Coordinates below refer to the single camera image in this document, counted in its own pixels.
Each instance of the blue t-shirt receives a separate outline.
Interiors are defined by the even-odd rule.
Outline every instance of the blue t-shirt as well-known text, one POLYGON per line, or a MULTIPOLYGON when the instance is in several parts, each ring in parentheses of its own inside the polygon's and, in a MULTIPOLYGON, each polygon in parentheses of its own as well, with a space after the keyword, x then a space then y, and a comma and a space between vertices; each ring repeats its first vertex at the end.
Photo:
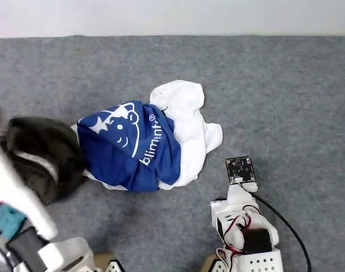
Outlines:
POLYGON ((130 101, 78 122, 87 169, 109 185, 158 190, 158 179, 173 184, 180 175, 181 150, 173 120, 154 105, 130 101))

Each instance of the white wire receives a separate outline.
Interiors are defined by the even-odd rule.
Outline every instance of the white wire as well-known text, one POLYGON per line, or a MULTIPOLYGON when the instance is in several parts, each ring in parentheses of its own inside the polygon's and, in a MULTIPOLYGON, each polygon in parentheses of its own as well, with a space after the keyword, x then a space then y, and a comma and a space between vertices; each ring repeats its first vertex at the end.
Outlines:
POLYGON ((218 252, 219 250, 224 251, 223 248, 217 248, 216 251, 215 251, 216 256, 221 260, 221 262, 224 263, 224 265, 225 265, 226 268, 229 268, 228 263, 226 262, 226 259, 223 259, 223 258, 220 256, 220 253, 218 252))

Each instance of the clothing pile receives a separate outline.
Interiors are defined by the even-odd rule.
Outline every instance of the clothing pile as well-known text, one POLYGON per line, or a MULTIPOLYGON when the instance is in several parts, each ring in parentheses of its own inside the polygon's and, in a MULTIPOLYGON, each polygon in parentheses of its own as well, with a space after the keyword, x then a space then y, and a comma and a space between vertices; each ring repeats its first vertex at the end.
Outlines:
POLYGON ((78 121, 72 129, 86 160, 84 175, 108 189, 156 191, 198 178, 222 127, 200 113, 202 86, 175 80, 155 88, 150 104, 129 101, 78 121))

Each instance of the wooden block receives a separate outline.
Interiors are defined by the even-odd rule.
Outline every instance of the wooden block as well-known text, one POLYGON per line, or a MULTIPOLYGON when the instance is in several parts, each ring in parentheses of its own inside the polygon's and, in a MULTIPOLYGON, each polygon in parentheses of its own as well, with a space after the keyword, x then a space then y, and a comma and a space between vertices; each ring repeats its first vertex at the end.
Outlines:
POLYGON ((98 253, 94 254, 94 263, 97 267, 101 268, 103 271, 107 268, 109 262, 116 257, 112 252, 109 253, 98 253))

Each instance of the black cable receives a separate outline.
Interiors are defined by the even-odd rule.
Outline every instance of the black cable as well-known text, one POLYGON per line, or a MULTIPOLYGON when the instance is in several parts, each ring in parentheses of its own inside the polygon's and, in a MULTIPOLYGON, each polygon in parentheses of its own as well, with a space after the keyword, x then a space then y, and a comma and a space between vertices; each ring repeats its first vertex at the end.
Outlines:
POLYGON ((4 253, 4 251, 1 248, 0 248, 0 254, 5 259, 5 262, 6 262, 7 266, 8 266, 9 271, 13 272, 14 271, 14 267, 12 266, 10 260, 7 258, 6 254, 4 253))
POLYGON ((268 208, 270 208, 272 210, 272 212, 274 212, 279 218, 280 220, 282 220, 284 222, 284 224, 287 225, 287 227, 291 230, 291 232, 293 233, 293 235, 295 236, 295 238, 297 238, 298 243, 301 245, 304 256, 306 258, 307 261, 307 271, 308 272, 312 272, 312 268, 311 268, 311 264, 310 264, 310 259, 308 256, 308 252, 306 250, 306 247, 301 239, 301 237, 299 237, 298 233, 295 231, 295 229, 291 226, 291 224, 289 224, 289 222, 275 209, 273 208, 268 202, 266 202, 264 199, 260 198, 259 196, 257 196, 254 193, 249 192, 255 199, 259 200, 260 202, 262 202, 264 205, 266 205, 268 208))
POLYGON ((241 208, 241 209, 244 211, 244 208, 245 208, 245 207, 252 207, 252 208, 256 209, 256 210, 258 211, 259 214, 262 214, 261 211, 260 211, 260 209, 258 209, 257 207, 255 207, 255 206, 253 206, 253 205, 244 205, 244 207, 241 208))

